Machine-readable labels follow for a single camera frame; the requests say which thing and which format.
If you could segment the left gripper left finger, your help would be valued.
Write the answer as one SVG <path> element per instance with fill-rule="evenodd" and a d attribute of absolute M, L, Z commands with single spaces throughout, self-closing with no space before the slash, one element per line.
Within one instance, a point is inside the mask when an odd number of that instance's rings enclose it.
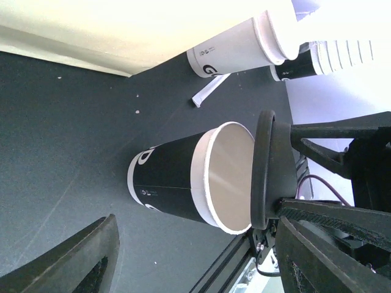
<path fill-rule="evenodd" d="M 109 292 L 119 256 L 115 215 L 102 217 L 1 277 L 1 292 Z"/>

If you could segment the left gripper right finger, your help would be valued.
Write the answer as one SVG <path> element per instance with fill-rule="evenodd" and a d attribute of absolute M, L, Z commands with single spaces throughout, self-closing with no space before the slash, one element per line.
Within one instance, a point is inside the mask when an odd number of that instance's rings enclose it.
<path fill-rule="evenodd" d="M 298 222 L 279 220 L 276 252 L 285 292 L 390 292 L 390 280 Z"/>

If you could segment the single black paper cup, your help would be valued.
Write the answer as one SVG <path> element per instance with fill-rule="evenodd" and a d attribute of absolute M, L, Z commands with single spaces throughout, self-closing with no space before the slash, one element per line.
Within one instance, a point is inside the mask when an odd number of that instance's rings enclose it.
<path fill-rule="evenodd" d="M 251 226 L 253 153 L 250 131 L 226 122 L 137 154 L 128 167 L 128 190 L 153 211 L 242 234 Z"/>

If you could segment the kraft paper bag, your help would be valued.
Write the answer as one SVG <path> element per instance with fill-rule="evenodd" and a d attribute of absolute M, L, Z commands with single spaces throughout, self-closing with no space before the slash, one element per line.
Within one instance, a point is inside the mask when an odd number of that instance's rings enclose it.
<path fill-rule="evenodd" d="M 133 76 L 291 1 L 2 1 L 1 50 Z"/>

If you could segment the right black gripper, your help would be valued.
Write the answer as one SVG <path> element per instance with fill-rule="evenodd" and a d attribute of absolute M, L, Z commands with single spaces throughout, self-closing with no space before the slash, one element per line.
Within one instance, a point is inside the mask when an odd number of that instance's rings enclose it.
<path fill-rule="evenodd" d="M 293 125 L 291 145 L 323 168 L 350 179 L 356 207 L 285 198 L 277 204 L 277 216 L 390 247 L 390 213 L 382 212 L 390 210 L 390 112 Z"/>

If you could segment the black lid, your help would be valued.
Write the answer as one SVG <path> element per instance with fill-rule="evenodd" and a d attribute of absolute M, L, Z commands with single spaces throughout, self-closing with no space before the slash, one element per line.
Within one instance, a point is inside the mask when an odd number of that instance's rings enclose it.
<path fill-rule="evenodd" d="M 265 230 L 276 219 L 282 198 L 294 198 L 298 177 L 291 146 L 291 125 L 276 121 L 272 110 L 260 113 L 255 135 L 250 191 L 250 221 Z"/>

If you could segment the single white stirrer packet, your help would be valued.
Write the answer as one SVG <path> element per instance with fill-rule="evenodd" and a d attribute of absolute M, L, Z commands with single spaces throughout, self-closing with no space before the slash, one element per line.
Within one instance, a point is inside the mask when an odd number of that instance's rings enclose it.
<path fill-rule="evenodd" d="M 201 104 L 230 76 L 230 74 L 224 74 L 215 77 L 204 88 L 199 90 L 192 98 L 191 101 L 200 108 Z"/>

